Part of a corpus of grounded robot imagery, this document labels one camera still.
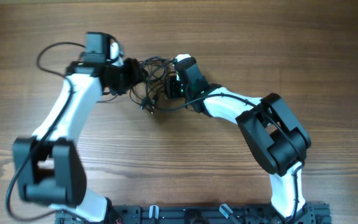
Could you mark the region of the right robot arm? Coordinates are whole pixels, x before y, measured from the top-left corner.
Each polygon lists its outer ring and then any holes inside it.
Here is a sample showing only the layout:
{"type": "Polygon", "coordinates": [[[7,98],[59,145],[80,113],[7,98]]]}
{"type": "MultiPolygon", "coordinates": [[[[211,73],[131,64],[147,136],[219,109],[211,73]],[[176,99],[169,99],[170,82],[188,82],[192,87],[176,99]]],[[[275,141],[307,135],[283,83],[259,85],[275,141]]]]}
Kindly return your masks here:
{"type": "Polygon", "coordinates": [[[273,209],[286,222],[295,222],[306,204],[301,171],[311,138],[283,98],[276,93],[243,96],[209,83],[188,54],[177,55],[173,67],[177,77],[167,82],[166,97],[182,97],[195,112],[238,125],[254,159],[270,176],[273,209]]]}

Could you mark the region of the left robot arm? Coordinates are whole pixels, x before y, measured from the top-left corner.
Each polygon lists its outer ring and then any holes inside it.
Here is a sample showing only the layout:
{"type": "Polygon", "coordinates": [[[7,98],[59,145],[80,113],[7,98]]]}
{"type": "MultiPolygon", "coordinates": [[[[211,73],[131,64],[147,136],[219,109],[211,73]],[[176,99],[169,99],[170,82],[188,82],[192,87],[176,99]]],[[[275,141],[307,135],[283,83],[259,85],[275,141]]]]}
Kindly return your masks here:
{"type": "Polygon", "coordinates": [[[85,170],[76,150],[90,111],[104,95],[114,96],[144,81],[134,58],[125,58],[120,43],[110,34],[87,32],[82,56],[62,74],[62,91],[45,121],[29,138],[12,145],[15,174],[5,199],[7,214],[19,221],[33,218],[14,214],[11,195],[51,208],[50,213],[70,215],[83,223],[122,223],[110,199],[87,187],[85,170]]]}

